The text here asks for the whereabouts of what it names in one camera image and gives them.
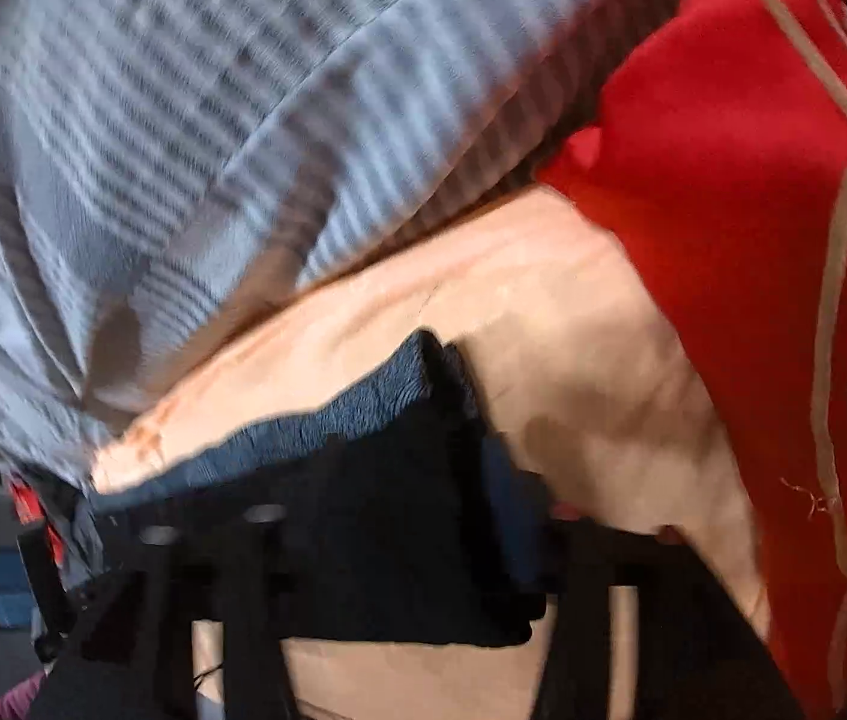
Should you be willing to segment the black pants with patterned waistband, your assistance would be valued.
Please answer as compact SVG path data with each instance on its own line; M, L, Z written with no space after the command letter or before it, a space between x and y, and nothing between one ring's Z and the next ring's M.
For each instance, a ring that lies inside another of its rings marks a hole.
M110 562L128 561L149 528L176 532L171 585L202 621L222 621L225 564L205 549L194 496L257 465L348 444L348 619L283 622L285 639L472 645L528 642L532 626L488 500L482 442L492 431L466 361L418 330L317 410L252 422L156 478L89 501Z

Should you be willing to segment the red embroidered pillow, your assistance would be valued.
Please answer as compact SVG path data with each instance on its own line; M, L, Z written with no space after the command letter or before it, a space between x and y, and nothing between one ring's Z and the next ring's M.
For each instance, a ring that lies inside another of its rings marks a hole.
M847 6L680 0L545 184L627 250L728 429L770 647L847 714Z

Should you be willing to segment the grey striped duvet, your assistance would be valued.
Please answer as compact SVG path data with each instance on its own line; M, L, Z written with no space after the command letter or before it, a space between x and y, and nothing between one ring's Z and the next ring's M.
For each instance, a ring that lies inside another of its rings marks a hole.
M517 174L677 0L0 0L0 465Z

